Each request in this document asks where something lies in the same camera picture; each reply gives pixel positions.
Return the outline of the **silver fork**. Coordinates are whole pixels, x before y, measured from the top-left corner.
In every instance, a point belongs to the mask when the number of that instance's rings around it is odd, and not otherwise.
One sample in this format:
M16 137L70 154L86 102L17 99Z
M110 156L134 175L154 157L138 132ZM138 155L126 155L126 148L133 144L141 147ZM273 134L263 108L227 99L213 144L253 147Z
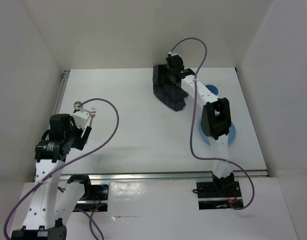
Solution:
M97 114L97 110L95 107L92 107L91 108L91 111L90 111L90 121L89 121L89 127L91 128L92 125L93 125L93 120L94 118L96 117L96 114Z

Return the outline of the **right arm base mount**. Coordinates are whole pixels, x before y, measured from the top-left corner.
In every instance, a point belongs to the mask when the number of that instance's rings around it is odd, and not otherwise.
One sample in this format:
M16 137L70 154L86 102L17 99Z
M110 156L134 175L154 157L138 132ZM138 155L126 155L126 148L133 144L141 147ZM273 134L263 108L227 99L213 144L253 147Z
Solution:
M197 182L192 192L197 195L199 210L219 210L244 207L240 184L235 181L232 186L218 191L212 182Z

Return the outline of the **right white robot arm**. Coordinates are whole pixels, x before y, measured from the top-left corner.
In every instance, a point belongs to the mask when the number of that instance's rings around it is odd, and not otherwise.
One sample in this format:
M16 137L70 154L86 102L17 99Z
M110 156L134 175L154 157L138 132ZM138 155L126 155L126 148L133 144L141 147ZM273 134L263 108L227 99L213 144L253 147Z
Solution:
M163 90L166 105L174 111L183 110L186 97L193 97L194 107L202 110L200 128L208 138L213 153L212 192L224 196L234 185L235 177L229 157L229 135L232 126L230 103L219 98L197 79L197 73L185 68L177 53L169 52L166 57L166 76Z

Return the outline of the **blue plastic cup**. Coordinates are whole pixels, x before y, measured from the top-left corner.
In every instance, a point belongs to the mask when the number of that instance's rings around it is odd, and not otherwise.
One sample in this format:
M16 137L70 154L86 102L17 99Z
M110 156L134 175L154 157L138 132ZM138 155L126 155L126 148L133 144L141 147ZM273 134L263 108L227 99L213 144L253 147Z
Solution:
M218 88L215 86L215 85L212 85L212 84L207 84L205 86L210 92L212 92L214 95L218 95L219 94L219 90Z

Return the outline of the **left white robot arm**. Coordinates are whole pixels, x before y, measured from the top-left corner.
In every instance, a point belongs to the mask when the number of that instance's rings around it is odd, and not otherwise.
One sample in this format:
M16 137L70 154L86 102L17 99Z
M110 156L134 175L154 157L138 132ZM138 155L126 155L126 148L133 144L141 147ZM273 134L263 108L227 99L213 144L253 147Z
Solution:
M30 206L20 229L11 234L13 240L64 240L66 224L77 200L91 197L93 187L87 176L71 178L63 197L57 200L62 166L71 149L82 150L92 128L87 126L90 111L54 114L49 129L35 147L35 187Z

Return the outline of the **dark grey checked cloth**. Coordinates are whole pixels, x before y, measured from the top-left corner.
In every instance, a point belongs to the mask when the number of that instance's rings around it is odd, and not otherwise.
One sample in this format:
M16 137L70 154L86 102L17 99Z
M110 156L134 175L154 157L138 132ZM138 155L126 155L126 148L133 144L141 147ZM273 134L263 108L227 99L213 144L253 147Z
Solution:
M178 112L186 106L185 98L188 93L185 92L169 79L169 70L166 64L158 64L153 66L153 94L165 106L171 110Z

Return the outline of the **silver spoon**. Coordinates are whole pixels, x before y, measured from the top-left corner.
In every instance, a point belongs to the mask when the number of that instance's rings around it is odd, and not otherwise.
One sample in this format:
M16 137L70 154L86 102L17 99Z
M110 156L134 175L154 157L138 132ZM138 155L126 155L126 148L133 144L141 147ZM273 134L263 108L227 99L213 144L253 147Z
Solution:
M80 101L76 101L73 105L74 107L74 113L79 112L83 108L83 104Z

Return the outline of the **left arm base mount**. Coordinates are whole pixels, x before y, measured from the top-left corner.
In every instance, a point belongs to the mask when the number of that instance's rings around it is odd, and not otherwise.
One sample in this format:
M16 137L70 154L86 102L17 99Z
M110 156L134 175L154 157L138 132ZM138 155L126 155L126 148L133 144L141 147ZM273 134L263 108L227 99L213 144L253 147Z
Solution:
M108 195L109 195L109 184L92 184L88 175L74 174L65 181L65 185L59 185L58 190L62 193L65 192L67 184L72 182L78 182L84 185L85 193L77 201L74 212L76 209L83 210L85 212L107 212L108 211Z

